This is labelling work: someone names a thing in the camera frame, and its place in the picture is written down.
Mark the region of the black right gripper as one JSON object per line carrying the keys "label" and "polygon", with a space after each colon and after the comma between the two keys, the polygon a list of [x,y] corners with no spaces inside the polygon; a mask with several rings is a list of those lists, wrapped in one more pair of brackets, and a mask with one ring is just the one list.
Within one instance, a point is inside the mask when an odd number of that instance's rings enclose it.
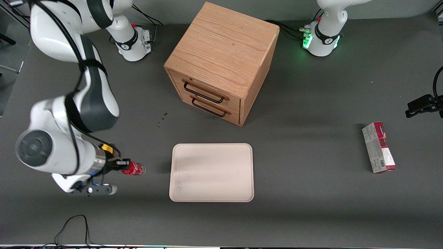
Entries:
{"label": "black right gripper", "polygon": [[130,166],[131,159],[121,159],[118,157],[107,158],[103,167],[103,175],[108,174],[111,171],[121,170],[121,166]]}

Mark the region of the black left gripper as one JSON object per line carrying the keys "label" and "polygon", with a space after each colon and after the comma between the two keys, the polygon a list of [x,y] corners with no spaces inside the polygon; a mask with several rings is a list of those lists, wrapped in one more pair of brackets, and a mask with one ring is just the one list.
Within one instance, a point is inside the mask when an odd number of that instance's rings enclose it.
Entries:
{"label": "black left gripper", "polygon": [[443,118],[443,96],[433,97],[430,94],[421,96],[408,103],[405,115],[406,118],[412,118],[425,112],[438,112],[440,117]]}

